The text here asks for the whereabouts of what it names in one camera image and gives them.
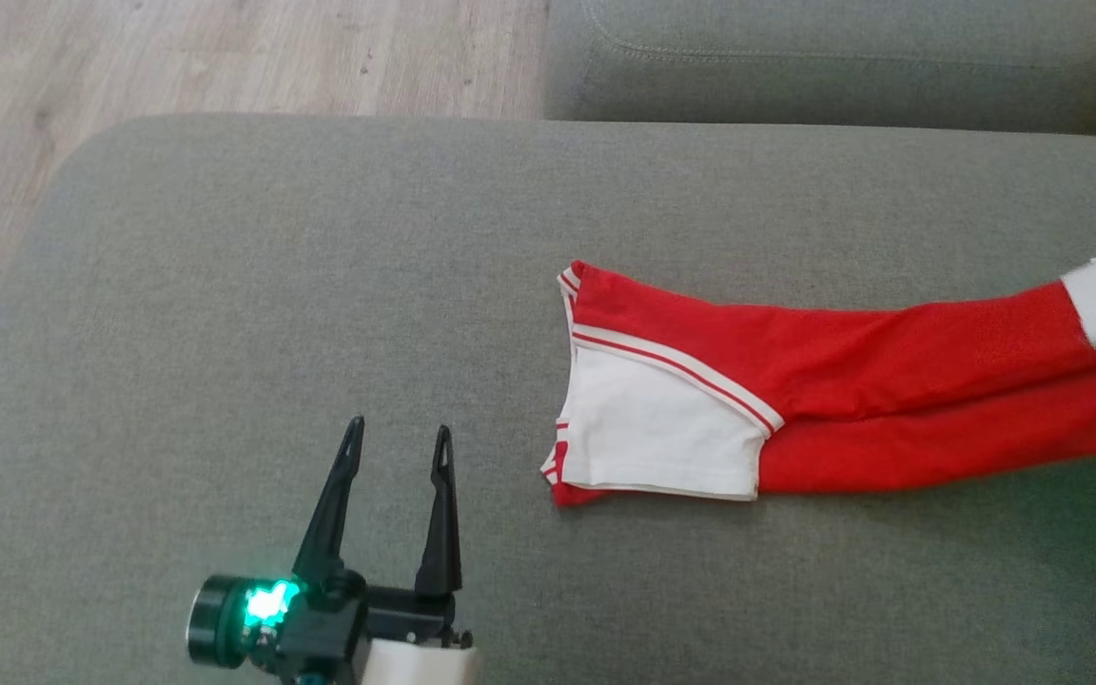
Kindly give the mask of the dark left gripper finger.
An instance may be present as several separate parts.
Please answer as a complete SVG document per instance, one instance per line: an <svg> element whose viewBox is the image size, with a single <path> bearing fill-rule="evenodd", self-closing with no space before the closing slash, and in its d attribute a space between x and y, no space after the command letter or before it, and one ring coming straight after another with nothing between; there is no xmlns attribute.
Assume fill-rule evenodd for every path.
<svg viewBox="0 0 1096 685"><path fill-rule="evenodd" d="M454 447L447 425L439 425L430 480L435 496L414 591L421 596L450 596L463 587L463 567Z"/></svg>
<svg viewBox="0 0 1096 685"><path fill-rule="evenodd" d="M293 576L304 585L323 587L331 576L344 568L341 543L346 524L349 494L354 478L359 472L364 416L353 416L341 439L338 455L323 483L302 537L299 553L293 563Z"/></svg>

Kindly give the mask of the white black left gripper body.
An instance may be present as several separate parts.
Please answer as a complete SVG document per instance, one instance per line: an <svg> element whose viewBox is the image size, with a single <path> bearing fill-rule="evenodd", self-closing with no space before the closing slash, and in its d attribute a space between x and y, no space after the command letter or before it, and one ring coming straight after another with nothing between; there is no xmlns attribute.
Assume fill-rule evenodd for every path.
<svg viewBox="0 0 1096 685"><path fill-rule="evenodd" d="M479 684L473 633L454 628L453 593L369 587L359 684Z"/></svg>

